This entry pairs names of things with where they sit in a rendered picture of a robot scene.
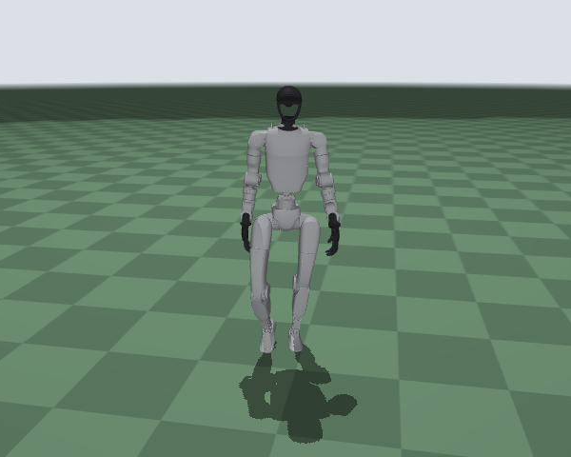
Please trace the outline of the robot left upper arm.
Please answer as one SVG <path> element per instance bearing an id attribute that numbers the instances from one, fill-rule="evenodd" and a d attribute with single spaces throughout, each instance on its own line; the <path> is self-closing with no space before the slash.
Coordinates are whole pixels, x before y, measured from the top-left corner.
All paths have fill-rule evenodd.
<path id="1" fill-rule="evenodd" d="M 316 149 L 314 152 L 315 164 L 318 175 L 315 177 L 316 185 L 319 188 L 332 187 L 332 175 L 329 169 L 329 155 L 327 141 L 324 134 L 317 131 L 310 131 L 311 146 Z"/>

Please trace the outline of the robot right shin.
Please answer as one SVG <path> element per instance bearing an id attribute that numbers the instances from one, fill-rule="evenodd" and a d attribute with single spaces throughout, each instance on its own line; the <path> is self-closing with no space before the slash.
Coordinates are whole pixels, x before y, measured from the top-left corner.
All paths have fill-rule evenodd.
<path id="1" fill-rule="evenodd" d="M 261 321 L 261 325 L 263 327 L 264 332 L 266 332 L 266 328 L 269 329 L 269 333 L 271 332 L 271 320 L 270 320 L 270 296 L 267 301 L 261 302 L 260 300 L 254 300 L 254 294 L 251 292 L 250 289 L 250 297 L 252 302 L 252 307 L 254 313 L 259 321 Z"/>

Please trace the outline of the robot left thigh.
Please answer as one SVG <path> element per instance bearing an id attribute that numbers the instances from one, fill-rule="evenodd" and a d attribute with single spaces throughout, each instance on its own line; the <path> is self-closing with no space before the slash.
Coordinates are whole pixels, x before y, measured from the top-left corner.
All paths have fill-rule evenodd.
<path id="1" fill-rule="evenodd" d="M 303 213 L 300 215 L 299 229 L 298 270 L 292 280 L 292 290 L 298 292 L 300 288 L 309 288 L 321 231 L 318 220 Z"/>

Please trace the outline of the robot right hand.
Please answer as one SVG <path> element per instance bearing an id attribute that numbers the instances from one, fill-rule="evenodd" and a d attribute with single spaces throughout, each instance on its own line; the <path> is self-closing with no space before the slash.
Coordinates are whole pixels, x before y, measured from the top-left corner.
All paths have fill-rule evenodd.
<path id="1" fill-rule="evenodd" d="M 242 216 L 242 222 L 240 223 L 242 226 L 242 239 L 244 241 L 244 247 L 249 252 L 250 250 L 250 243 L 248 241 L 248 227 L 251 225 L 249 222 L 249 214 L 244 213 Z"/>

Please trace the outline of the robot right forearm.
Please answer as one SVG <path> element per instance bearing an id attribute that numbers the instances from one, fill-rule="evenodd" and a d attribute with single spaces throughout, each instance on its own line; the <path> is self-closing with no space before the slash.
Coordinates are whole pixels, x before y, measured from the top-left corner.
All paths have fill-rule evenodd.
<path id="1" fill-rule="evenodd" d="M 242 213 L 240 215 L 240 218 L 242 220 L 242 216 L 244 213 L 248 213 L 249 214 L 249 222 L 252 220 L 253 215 L 252 215 L 252 211 L 254 210 L 254 206 L 255 206 L 255 196 L 257 194 L 257 189 L 255 189 L 254 187 L 251 187 L 249 185 L 246 185 L 246 174 L 245 174 L 245 178 L 244 178 L 244 189 L 243 189 L 243 202 L 242 202 Z"/>

